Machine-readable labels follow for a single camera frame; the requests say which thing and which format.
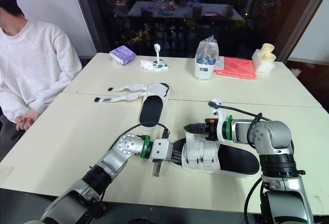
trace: white wall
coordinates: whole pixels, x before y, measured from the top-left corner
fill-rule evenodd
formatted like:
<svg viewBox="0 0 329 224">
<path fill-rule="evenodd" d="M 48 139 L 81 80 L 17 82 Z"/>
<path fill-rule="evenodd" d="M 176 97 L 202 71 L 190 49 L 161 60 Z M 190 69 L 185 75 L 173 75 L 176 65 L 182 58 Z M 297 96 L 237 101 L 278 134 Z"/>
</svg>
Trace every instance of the white wall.
<svg viewBox="0 0 329 224">
<path fill-rule="evenodd" d="M 82 58 L 96 54 L 78 0 L 17 0 L 27 19 L 60 27 Z"/>
<path fill-rule="evenodd" d="M 329 65 L 329 0 L 322 1 L 288 60 Z"/>
</svg>

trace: floor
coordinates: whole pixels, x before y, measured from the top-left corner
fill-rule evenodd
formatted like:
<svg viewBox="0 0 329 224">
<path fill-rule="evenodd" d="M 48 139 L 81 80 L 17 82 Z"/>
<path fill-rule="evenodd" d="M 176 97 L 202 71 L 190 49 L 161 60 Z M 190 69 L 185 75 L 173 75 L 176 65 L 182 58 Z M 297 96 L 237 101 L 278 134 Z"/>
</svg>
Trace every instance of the floor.
<svg viewBox="0 0 329 224">
<path fill-rule="evenodd" d="M 329 112 L 329 66 L 288 61 L 286 67 L 301 71 L 298 80 Z"/>
<path fill-rule="evenodd" d="M 0 223 L 23 224 L 40 219 L 50 200 L 23 192 L 0 189 Z M 126 224 L 136 218 L 148 218 L 156 224 L 243 224 L 242 213 L 191 210 L 146 206 L 137 204 L 107 203 L 105 214 L 92 224 Z M 255 224 L 254 217 L 249 222 Z"/>
</svg>

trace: person's hand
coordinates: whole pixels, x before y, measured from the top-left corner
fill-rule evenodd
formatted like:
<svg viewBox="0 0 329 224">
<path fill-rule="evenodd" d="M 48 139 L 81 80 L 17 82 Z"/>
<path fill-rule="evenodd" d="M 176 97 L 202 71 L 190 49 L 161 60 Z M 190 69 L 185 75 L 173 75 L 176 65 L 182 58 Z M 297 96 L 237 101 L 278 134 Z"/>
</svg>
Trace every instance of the person's hand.
<svg viewBox="0 0 329 224">
<path fill-rule="evenodd" d="M 30 119 L 32 119 L 33 122 L 35 122 L 37 120 L 37 118 L 39 118 L 39 116 L 40 116 L 40 114 L 37 111 L 30 108 L 29 111 L 27 111 L 26 114 L 22 117 L 22 119 L 24 120 L 24 117 L 30 118 Z"/>
<path fill-rule="evenodd" d="M 28 128 L 31 127 L 31 125 L 34 123 L 34 121 L 31 118 L 26 118 L 23 116 L 18 116 L 15 118 L 16 130 L 25 130 L 27 131 Z"/>
<path fill-rule="evenodd" d="M 16 130 L 23 130 L 24 129 L 25 122 L 23 122 L 22 117 L 23 116 L 17 116 L 15 118 L 15 122 L 17 124 L 16 125 Z"/>
</svg>

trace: glass window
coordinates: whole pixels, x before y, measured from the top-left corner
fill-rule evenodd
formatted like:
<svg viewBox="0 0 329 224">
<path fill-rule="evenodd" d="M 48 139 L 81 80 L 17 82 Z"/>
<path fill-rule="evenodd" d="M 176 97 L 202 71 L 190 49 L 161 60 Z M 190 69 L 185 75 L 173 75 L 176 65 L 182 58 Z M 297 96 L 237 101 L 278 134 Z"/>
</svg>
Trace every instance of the glass window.
<svg viewBox="0 0 329 224">
<path fill-rule="evenodd" d="M 194 57 L 199 41 L 214 35 L 221 55 L 247 59 L 263 43 L 276 43 L 295 2 L 98 0 L 109 50 L 125 45 L 154 55 L 158 43 L 162 56 Z"/>
</svg>

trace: gray pants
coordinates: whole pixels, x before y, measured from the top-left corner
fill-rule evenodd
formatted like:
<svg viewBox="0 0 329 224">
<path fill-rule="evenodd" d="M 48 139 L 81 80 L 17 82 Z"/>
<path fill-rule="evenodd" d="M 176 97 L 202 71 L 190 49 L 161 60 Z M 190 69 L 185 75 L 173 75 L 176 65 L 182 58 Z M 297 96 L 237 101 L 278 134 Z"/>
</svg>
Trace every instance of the gray pants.
<svg viewBox="0 0 329 224">
<path fill-rule="evenodd" d="M 8 154 L 24 134 L 24 130 L 16 130 L 16 124 L 4 115 L 0 116 L 2 127 L 0 130 L 0 161 Z"/>
</svg>

